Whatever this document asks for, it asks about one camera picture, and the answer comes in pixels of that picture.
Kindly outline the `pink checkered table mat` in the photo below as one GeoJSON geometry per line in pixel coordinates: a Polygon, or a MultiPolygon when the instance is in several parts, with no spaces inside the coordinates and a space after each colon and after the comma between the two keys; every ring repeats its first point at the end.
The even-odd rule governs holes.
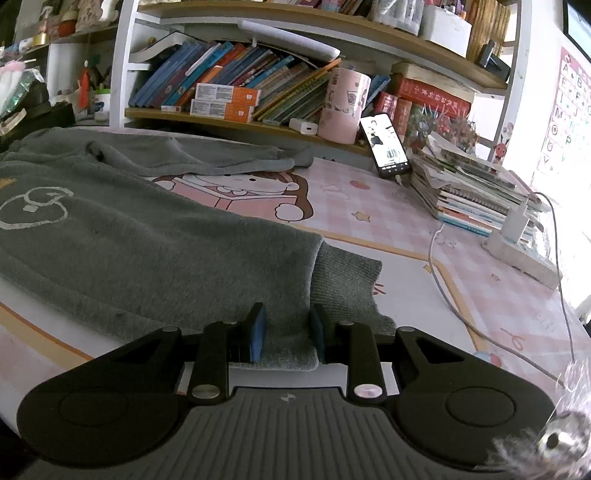
{"type": "MultiPolygon", "coordinates": [[[[590,340],[556,292],[493,258],[480,236],[441,226],[406,187],[319,158],[301,177],[314,213],[300,228],[381,261],[373,294],[383,314],[561,398],[567,365],[589,359],[590,340]]],[[[3,282],[2,420],[14,426],[32,388],[118,346],[3,282]]]]}

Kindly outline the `white green pen can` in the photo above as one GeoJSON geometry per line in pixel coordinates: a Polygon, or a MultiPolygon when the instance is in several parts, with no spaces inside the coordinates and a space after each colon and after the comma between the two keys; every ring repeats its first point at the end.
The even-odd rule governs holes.
{"type": "Polygon", "coordinates": [[[94,119],[107,121],[110,114],[110,90],[100,89],[94,92],[94,119]]]}

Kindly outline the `lower orange white box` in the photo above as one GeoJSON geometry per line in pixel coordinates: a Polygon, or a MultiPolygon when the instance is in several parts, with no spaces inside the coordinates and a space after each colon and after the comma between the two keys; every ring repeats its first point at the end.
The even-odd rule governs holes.
{"type": "Polygon", "coordinates": [[[239,103],[224,103],[193,99],[189,114],[198,117],[213,118],[231,122],[249,123],[252,121],[254,108],[239,103]]]}

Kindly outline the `white power strip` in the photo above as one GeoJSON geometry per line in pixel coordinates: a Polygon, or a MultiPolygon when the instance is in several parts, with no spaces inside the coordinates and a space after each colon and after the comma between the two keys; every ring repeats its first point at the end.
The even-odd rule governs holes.
{"type": "Polygon", "coordinates": [[[551,290],[556,290],[562,277],[556,265],[535,250],[507,240],[499,231],[493,231],[482,242],[483,248],[497,260],[534,278],[551,290]]]}

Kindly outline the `stack of magazines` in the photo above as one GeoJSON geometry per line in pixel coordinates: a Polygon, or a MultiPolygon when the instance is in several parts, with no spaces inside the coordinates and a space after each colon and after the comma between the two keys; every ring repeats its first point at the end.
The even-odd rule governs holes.
{"type": "Polygon", "coordinates": [[[408,158],[411,186],[436,219],[488,237],[502,228],[512,209],[525,204],[528,221],[522,241],[528,244],[544,230],[538,215],[547,208],[537,198],[527,199],[505,170],[494,171],[437,135],[408,158]]]}

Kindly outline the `grey sweater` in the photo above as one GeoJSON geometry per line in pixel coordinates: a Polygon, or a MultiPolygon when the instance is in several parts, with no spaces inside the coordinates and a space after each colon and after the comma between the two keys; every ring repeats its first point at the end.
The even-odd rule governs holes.
{"type": "Polygon", "coordinates": [[[307,149],[54,128],[1,156],[1,274],[90,328],[131,341],[197,333],[267,312],[263,366],[312,369],[312,305],[391,334],[373,289],[379,261],[322,236],[205,206],[157,184],[195,174],[269,179],[310,167],[307,149]]]}

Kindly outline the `pink cartoon cup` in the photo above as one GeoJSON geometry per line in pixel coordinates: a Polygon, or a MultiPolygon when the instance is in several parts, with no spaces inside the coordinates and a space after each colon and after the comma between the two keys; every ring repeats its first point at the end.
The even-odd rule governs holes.
{"type": "Polygon", "coordinates": [[[344,68],[332,69],[318,136],[329,142],[353,145],[370,89],[370,77],[344,68]]]}

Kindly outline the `white power adapter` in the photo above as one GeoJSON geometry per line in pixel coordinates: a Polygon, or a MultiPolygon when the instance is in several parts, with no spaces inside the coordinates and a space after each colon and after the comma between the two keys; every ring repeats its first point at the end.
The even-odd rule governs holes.
{"type": "Polygon", "coordinates": [[[304,136],[315,136],[318,133],[318,124],[304,119],[291,118],[288,127],[304,136]]]}

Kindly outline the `upper orange white box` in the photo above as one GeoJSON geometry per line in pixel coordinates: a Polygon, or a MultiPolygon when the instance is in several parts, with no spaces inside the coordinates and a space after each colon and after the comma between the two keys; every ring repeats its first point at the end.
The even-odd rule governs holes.
{"type": "Polygon", "coordinates": [[[194,99],[256,107],[259,104],[260,93],[262,91],[245,87],[197,83],[194,99]]]}

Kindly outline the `orange red tassel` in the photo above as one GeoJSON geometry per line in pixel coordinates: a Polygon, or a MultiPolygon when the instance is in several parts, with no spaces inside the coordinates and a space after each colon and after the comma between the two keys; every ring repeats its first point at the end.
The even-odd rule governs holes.
{"type": "Polygon", "coordinates": [[[88,69],[88,61],[85,60],[83,64],[82,73],[78,81],[79,94],[78,94],[78,107],[81,110],[86,110],[89,105],[89,90],[90,90],[90,75],[88,69]]]}

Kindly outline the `smartphone with lit screen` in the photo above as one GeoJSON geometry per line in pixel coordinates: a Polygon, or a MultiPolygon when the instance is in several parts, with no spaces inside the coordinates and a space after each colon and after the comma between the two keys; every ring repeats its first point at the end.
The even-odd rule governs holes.
{"type": "Polygon", "coordinates": [[[360,125],[381,178],[393,178],[412,171],[403,144],[387,114],[363,117],[360,125]]]}

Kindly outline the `orange white box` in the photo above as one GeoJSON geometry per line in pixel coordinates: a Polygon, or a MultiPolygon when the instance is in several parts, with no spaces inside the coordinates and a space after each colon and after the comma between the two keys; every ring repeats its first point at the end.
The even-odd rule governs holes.
{"type": "Polygon", "coordinates": [[[256,107],[259,104],[260,93],[262,91],[245,87],[197,83],[194,99],[256,107]]]}
{"type": "Polygon", "coordinates": [[[213,118],[231,122],[249,123],[252,121],[254,108],[239,103],[224,103],[193,99],[189,114],[198,117],[213,118]]]}

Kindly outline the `plastic bag of clothes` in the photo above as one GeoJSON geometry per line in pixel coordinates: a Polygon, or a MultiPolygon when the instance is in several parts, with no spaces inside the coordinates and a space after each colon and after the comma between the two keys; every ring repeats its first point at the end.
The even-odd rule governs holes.
{"type": "Polygon", "coordinates": [[[37,68],[27,68],[21,61],[11,61],[1,67],[0,116],[12,114],[31,89],[33,82],[44,82],[37,68]]]}

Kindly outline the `row of leaning books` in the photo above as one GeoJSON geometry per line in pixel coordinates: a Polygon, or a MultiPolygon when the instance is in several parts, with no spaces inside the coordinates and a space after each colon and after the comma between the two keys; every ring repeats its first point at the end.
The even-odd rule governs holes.
{"type": "Polygon", "coordinates": [[[150,73],[128,101],[134,109],[189,114],[197,83],[262,91],[252,121],[287,127],[291,118],[318,122],[332,69],[341,59],[310,59],[269,44],[176,40],[169,35],[130,55],[150,73]]]}

